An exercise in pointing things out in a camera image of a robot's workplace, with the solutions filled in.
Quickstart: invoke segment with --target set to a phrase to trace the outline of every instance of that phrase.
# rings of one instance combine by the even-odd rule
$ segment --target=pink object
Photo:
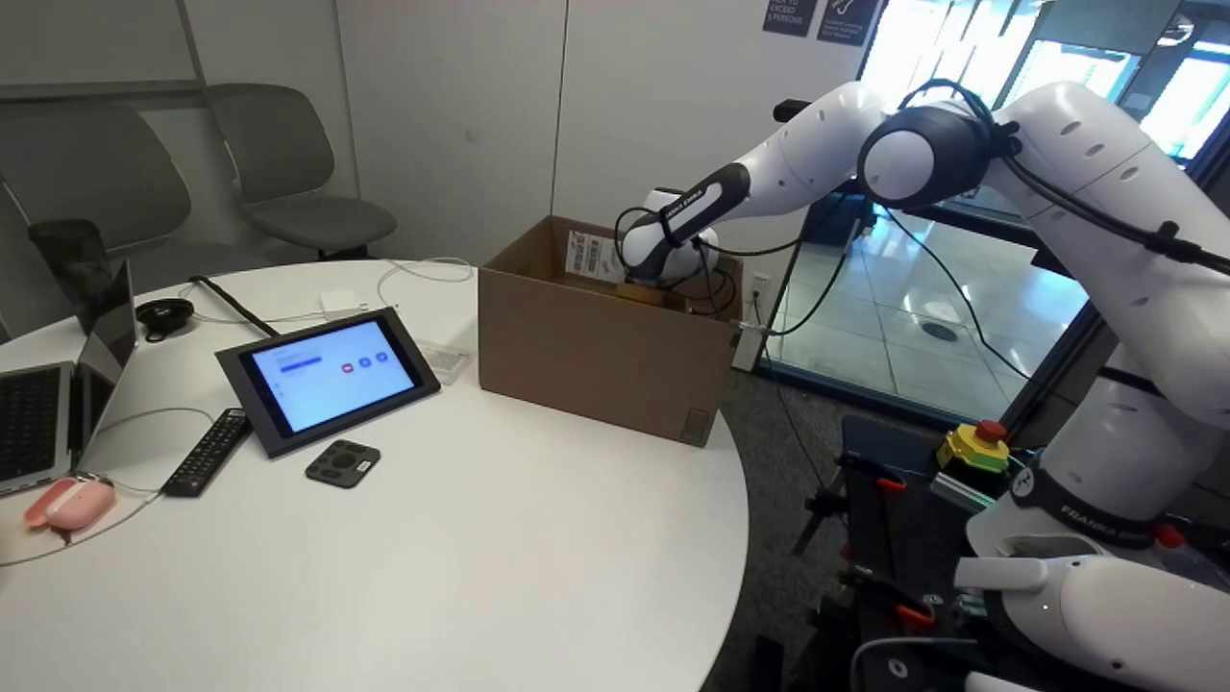
[[[59,476],[29,508],[29,531],[80,536],[115,502],[115,488],[91,476]]]

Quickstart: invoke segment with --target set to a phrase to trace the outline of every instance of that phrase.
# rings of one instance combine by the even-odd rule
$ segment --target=white round table
[[[384,306],[442,391],[340,440],[384,463],[352,488],[244,440],[201,499],[142,499],[233,391],[216,351],[255,337],[197,288],[191,335],[142,341],[85,463],[126,495],[112,531],[7,565],[11,692],[693,692],[743,587],[749,508],[727,422],[702,451],[476,388],[476,273],[326,260],[219,278],[279,329]],[[59,324],[0,370],[73,359]],[[29,495],[0,499],[7,536]]]

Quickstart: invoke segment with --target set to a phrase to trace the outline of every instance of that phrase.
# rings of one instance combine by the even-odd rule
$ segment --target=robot
[[[930,87],[957,100],[916,103]],[[713,221],[794,210],[843,182],[886,209],[990,183],[1089,288],[1117,351],[1037,472],[964,536],[957,587],[1049,659],[1132,690],[1223,690],[1230,596],[1137,560],[1230,432],[1230,221],[1117,108],[1045,83],[989,110],[930,80],[882,114],[856,80],[624,235],[631,282],[713,260]]]

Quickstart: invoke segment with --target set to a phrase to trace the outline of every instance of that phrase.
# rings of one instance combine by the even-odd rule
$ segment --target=tablet
[[[219,351],[267,459],[437,391],[393,306]]]

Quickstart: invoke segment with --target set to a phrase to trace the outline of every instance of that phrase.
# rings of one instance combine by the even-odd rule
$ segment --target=black frame
[[[384,395],[384,401],[371,401],[364,409],[352,409],[347,417],[333,417],[326,422],[315,422],[306,432],[289,432],[274,391],[264,388],[264,378],[257,373],[255,367],[255,354],[262,351],[275,351],[275,345],[289,345],[289,341],[303,341],[303,337],[317,337],[317,335],[330,335],[330,329],[347,329],[347,326],[358,326],[358,324],[375,324],[397,354],[397,360],[410,373],[415,388],[407,391],[397,391],[397,395]],[[251,417],[262,445],[267,459],[279,459],[289,451],[299,451],[315,440],[326,440],[326,433],[338,433],[347,427],[358,427],[371,417],[384,417],[393,409],[402,409],[402,404],[415,404],[422,395],[434,395],[437,391],[437,378],[431,373],[425,359],[419,354],[415,337],[407,335],[407,326],[399,324],[399,317],[393,306],[384,313],[364,313],[364,317],[352,317],[352,318],[333,318],[333,324],[324,324],[324,326],[306,326],[306,329],[292,329],[292,335],[279,335],[279,337],[264,337],[264,341],[244,341],[244,345],[233,345],[233,351],[219,351],[216,354],[241,410]]]

